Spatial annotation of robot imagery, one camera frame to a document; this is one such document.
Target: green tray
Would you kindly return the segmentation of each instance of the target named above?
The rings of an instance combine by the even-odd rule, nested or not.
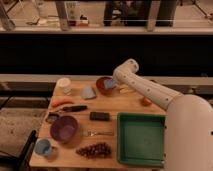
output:
[[[119,163],[163,167],[165,116],[119,113],[117,122]]]

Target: white cup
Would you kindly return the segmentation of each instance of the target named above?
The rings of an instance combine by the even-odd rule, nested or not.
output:
[[[69,78],[60,78],[57,81],[58,87],[64,94],[68,94],[71,91],[71,81]]]

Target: wooden table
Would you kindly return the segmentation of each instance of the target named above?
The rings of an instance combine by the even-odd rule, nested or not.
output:
[[[97,98],[84,100],[81,98],[81,90],[86,85],[91,85],[96,91]],[[56,86],[52,96],[52,100],[64,98],[64,94]],[[165,114],[165,112],[152,104],[151,106],[143,106],[141,104],[142,95],[137,92],[120,93],[120,89],[116,88],[112,95],[104,96],[100,94],[95,86],[95,81],[72,81],[72,92],[69,95],[70,99],[77,104],[85,104],[88,109],[81,112],[64,113],[63,115],[72,115],[79,123],[79,129],[75,137],[65,145],[59,144],[53,140],[50,136],[50,124],[45,121],[49,111],[53,111],[51,105],[48,108],[47,114],[41,125],[38,139],[47,138],[55,148],[53,154],[50,157],[42,157],[33,152],[30,159],[31,167],[69,167],[69,168],[127,168],[130,166],[123,165],[117,162],[116,148],[117,148],[117,136],[116,136],[116,119],[119,112],[130,113],[145,113],[145,114]],[[90,111],[109,112],[111,120],[109,122],[103,121],[90,121]],[[83,137],[82,131],[110,131],[114,132],[114,136],[93,136]],[[106,142],[112,148],[112,155],[110,158],[105,159],[87,159],[76,154],[76,149],[80,147],[95,144],[97,142]]]

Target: bunch of grapes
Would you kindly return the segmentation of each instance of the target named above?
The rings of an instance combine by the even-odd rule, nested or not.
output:
[[[111,148],[105,142],[99,142],[76,150],[76,153],[87,158],[106,158],[111,155]]]

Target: red object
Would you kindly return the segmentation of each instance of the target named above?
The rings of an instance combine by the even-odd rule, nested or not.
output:
[[[68,143],[78,129],[78,122],[72,116],[58,118],[50,127],[50,135],[59,143]]]
[[[51,106],[58,107],[58,106],[61,106],[63,104],[68,104],[68,103],[73,104],[73,101],[70,99],[66,99],[66,98],[65,99],[55,99],[52,101]]]
[[[98,90],[100,91],[101,94],[103,95],[109,95],[112,93],[114,88],[105,88],[104,85],[104,80],[111,80],[111,77],[100,77],[97,81],[96,81],[96,87],[98,88]]]

